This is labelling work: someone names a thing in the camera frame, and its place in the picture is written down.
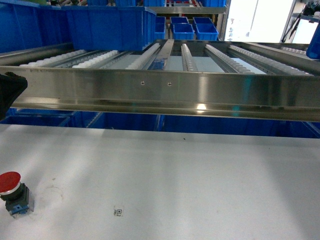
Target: metal beam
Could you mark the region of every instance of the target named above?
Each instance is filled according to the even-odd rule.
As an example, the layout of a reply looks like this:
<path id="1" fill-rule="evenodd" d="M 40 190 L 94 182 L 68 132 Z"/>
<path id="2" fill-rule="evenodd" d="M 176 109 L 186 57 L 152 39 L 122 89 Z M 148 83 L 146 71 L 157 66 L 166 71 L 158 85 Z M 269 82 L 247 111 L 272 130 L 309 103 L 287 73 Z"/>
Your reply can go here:
<path id="1" fill-rule="evenodd" d="M 320 61 L 312 60 L 307 56 L 298 55 L 293 52 L 265 46 L 257 43 L 243 42 L 239 45 L 244 49 L 261 54 L 264 57 L 279 61 L 310 74 L 320 75 Z"/>
<path id="2" fill-rule="evenodd" d="M 226 7 L 150 6 L 157 14 L 224 14 Z"/>
<path id="3" fill-rule="evenodd" d="M 320 122 L 315 76 L 0 67 L 5 72 L 28 80 L 19 108 Z"/>

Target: white roller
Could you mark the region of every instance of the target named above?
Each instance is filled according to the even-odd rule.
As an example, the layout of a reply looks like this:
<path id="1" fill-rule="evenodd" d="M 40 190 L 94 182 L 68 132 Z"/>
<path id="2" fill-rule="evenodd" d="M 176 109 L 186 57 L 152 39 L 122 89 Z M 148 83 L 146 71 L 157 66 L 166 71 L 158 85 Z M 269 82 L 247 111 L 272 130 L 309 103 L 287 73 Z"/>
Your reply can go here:
<path id="1" fill-rule="evenodd" d="M 234 46 L 234 45 L 231 45 L 230 48 L 232 50 L 235 50 L 241 54 L 244 54 L 244 55 L 247 55 L 255 60 L 258 60 L 264 64 L 267 64 L 267 65 L 270 65 L 276 69 L 279 69 L 281 71 L 283 71 L 284 73 L 287 73 L 289 75 L 296 75 L 296 76 L 311 76 L 311 74 L 305 72 L 305 71 L 301 71 L 299 69 L 296 69 L 292 66 L 289 66 L 289 65 L 286 65 L 286 64 L 283 64 L 279 61 L 275 61 L 275 60 L 272 60 L 270 58 L 267 58 L 267 57 L 264 57 L 264 56 L 261 56 L 259 54 L 256 54 L 256 53 L 253 53 L 251 51 L 248 51 L 246 49 L 243 49 L 241 47 L 238 47 L 238 46 Z"/>
<path id="2" fill-rule="evenodd" d="M 249 69 L 247 69 L 245 66 L 241 65 L 240 63 L 233 60 L 231 57 L 227 56 L 223 52 L 219 51 L 215 47 L 207 44 L 205 46 L 206 49 L 208 49 L 211 53 L 216 55 L 218 58 L 220 58 L 222 61 L 224 61 L 226 64 L 228 64 L 230 67 L 232 67 L 234 70 L 236 70 L 239 74 L 254 74 Z"/>
<path id="3" fill-rule="evenodd" d="M 133 63 L 131 63 L 125 69 L 127 70 L 141 69 L 158 48 L 160 48 L 160 44 L 155 43 L 152 47 L 150 47 L 147 51 L 145 51 L 139 58 L 137 58 Z"/>
<path id="4" fill-rule="evenodd" d="M 22 64 L 20 65 L 20 67 L 42 67 L 45 66 L 47 64 L 52 64 L 58 61 L 62 61 L 80 54 L 84 54 L 86 53 L 85 50 L 77 50 L 77 51 L 73 51 L 73 52 L 69 52 L 69 53 L 64 53 L 58 56 L 52 56 L 50 58 L 45 58 L 43 60 L 38 60 L 36 62 L 29 62 L 28 64 Z"/>
<path id="5" fill-rule="evenodd" d="M 291 52 L 291 53 L 295 53 L 295 54 L 301 54 L 301 55 L 307 55 L 306 51 L 302 51 L 302 50 L 298 50 L 298 49 L 294 49 L 294 48 L 290 48 L 290 47 L 281 47 L 282 50 L 285 50 L 287 52 Z"/>
<path id="6" fill-rule="evenodd" d="M 118 53 L 119 53 L 119 51 L 112 50 L 112 51 L 110 51 L 108 53 L 104 53 L 102 55 L 96 56 L 96 57 L 94 57 L 94 58 L 92 58 L 92 59 L 90 59 L 88 61 L 82 62 L 82 63 L 80 63 L 78 65 L 74 65 L 72 68 L 74 68 L 74 69 L 90 68 L 91 66 L 93 66 L 93 65 L 95 65 L 95 64 L 97 64 L 97 63 L 99 63 L 101 61 L 104 61 L 104 60 L 106 60 L 108 58 L 111 58 L 112 56 L 114 56 L 114 55 L 116 55 Z"/>

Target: red button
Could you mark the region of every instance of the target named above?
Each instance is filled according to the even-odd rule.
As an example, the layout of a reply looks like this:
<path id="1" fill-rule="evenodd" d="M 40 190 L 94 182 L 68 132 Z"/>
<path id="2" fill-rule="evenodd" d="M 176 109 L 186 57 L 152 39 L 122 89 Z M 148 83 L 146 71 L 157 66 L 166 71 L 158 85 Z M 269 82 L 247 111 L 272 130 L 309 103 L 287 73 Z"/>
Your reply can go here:
<path id="1" fill-rule="evenodd" d="M 0 175 L 0 193 L 14 189 L 20 182 L 21 176 L 15 171 L 9 171 Z"/>

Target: red emergency stop button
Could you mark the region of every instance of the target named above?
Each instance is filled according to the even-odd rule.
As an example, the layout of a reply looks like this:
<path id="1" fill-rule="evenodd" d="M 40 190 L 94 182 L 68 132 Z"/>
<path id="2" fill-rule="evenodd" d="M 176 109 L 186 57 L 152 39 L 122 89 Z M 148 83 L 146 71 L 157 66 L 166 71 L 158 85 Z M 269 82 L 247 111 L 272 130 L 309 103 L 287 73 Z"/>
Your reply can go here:
<path id="1" fill-rule="evenodd" d="M 0 195 L 13 193 L 20 186 L 21 176 L 15 171 L 9 171 L 0 175 Z"/>

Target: blue storage bin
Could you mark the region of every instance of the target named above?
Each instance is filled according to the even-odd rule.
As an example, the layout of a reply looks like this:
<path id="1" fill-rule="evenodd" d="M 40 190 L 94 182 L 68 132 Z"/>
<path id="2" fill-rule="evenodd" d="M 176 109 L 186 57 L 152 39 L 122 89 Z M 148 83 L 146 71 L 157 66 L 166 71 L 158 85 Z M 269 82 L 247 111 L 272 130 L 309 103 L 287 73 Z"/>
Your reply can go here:
<path id="1" fill-rule="evenodd" d="M 91 129 L 153 131 L 157 115 L 134 113 L 100 113 L 88 126 Z"/>
<path id="2" fill-rule="evenodd" d="M 165 16 L 156 16 L 155 17 L 155 24 L 166 24 L 166 17 Z"/>
<path id="3" fill-rule="evenodd" d="M 142 51 L 155 40 L 156 13 L 146 7 L 64 6 L 75 49 Z"/>
<path id="4" fill-rule="evenodd" d="M 172 31 L 174 24 L 189 24 L 189 20 L 186 16 L 172 16 L 170 17 L 170 27 Z"/>
<path id="5" fill-rule="evenodd" d="M 87 0 L 88 6 L 106 6 L 108 0 Z"/>
<path id="6" fill-rule="evenodd" d="M 194 24 L 213 24 L 209 17 L 193 17 Z"/>
<path id="7" fill-rule="evenodd" d="M 155 25 L 154 39 L 165 39 L 166 38 L 166 25 L 157 23 Z"/>
<path id="8" fill-rule="evenodd" d="M 222 8 L 225 7 L 227 0 L 203 0 L 202 5 L 204 7 L 215 7 Z"/>
<path id="9" fill-rule="evenodd" d="M 174 24 L 173 25 L 173 39 L 176 40 L 193 40 L 194 39 L 194 29 L 191 24 Z"/>
<path id="10" fill-rule="evenodd" d="M 203 116 L 165 116 L 162 132 L 274 136 L 273 120 Z"/>
<path id="11" fill-rule="evenodd" d="M 0 52 L 11 52 L 43 46 L 38 25 L 39 4 L 0 0 Z"/>
<path id="12" fill-rule="evenodd" d="M 8 116 L 0 121 L 0 124 L 14 125 L 34 125 L 34 126 L 51 126 L 51 127 L 69 127 L 70 118 L 64 116 L 30 116 L 14 115 Z"/>
<path id="13" fill-rule="evenodd" d="M 135 7 L 137 5 L 136 0 L 115 0 L 117 7 Z"/>
<path id="14" fill-rule="evenodd" d="M 316 123 L 299 121 L 166 115 L 161 131 L 319 139 L 317 127 Z"/>
<path id="15" fill-rule="evenodd" d="M 0 20 L 0 53 L 70 41 L 66 13 L 59 7 L 0 0 Z"/>
<path id="16" fill-rule="evenodd" d="M 165 7 L 166 0 L 143 0 L 143 5 L 145 7 Z"/>
<path id="17" fill-rule="evenodd" d="M 39 28 L 44 46 L 71 41 L 67 14 L 58 6 L 38 8 Z"/>
<path id="18" fill-rule="evenodd" d="M 210 24 L 196 24 L 195 34 L 198 40 L 216 41 L 219 33 L 215 25 L 210 23 Z"/>
<path id="19" fill-rule="evenodd" d="M 311 59 L 320 59 L 320 24 L 316 28 L 306 55 Z"/>
<path id="20" fill-rule="evenodd" d="M 21 109 L 16 112 L 17 116 L 42 116 L 42 117 L 69 117 L 68 127 L 86 128 L 89 123 L 97 116 L 94 111 L 67 111 L 51 109 Z"/>
<path id="21" fill-rule="evenodd" d="M 10 107 L 9 110 L 5 113 L 6 117 L 13 116 L 17 113 L 17 109 Z"/>

